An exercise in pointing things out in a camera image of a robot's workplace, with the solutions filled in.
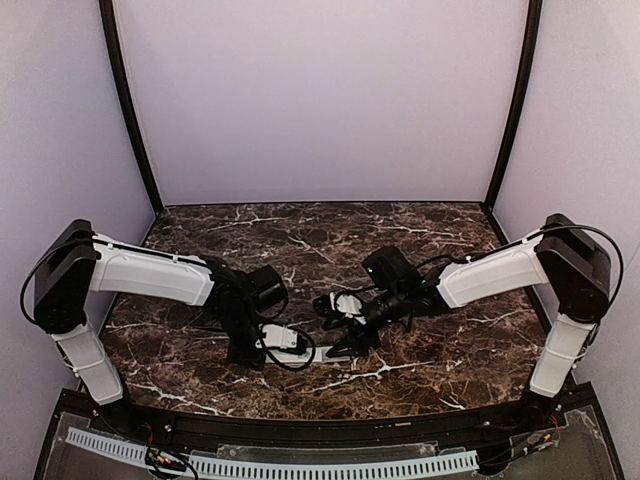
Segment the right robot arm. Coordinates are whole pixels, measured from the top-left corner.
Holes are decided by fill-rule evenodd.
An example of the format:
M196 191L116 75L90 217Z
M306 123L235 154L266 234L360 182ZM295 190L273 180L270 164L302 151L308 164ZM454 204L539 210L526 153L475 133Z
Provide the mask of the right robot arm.
M409 329L416 317L434 318L480 299L548 285L558 301L557 316L509 415L511 429L535 429L558 406L570 371L587 352L622 286L623 280L611 273L624 271L623 255L609 254L598 237L609 236L556 213L541 228L490 252L428 259L423 263L426 273L398 247L381 247L362 263L377 296L365 301L357 288L313 301L323 330L346 330L328 354L362 357L379 347L379 332L389 325Z

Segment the white remote control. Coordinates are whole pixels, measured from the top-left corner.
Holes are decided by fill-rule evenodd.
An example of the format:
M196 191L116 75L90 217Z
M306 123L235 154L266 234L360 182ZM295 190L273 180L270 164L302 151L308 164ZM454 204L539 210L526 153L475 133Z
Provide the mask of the white remote control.
M272 355L281 363L288 366L301 366L309 361L312 357L311 361L312 365L315 364L329 364L329 363L348 363L351 361L350 356L339 356L339 357L329 357L327 352L329 351L329 346L321 346L317 347L314 352L314 356L312 357L312 348L308 347L307 351L304 354L296 355L291 353L285 353L279 350L272 350Z

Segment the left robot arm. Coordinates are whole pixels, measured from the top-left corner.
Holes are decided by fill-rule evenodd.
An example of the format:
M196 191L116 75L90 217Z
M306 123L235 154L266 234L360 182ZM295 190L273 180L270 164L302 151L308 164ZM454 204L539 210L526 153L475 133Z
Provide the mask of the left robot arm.
M85 312L91 292L119 292L204 307L220 319L231 359L261 368L277 349L299 354L306 341L264 317L286 305L279 274L265 266L246 273L221 258L183 256L120 243L72 221L29 272L22 286L34 293L25 318L46 332L100 406L124 399L125 386Z

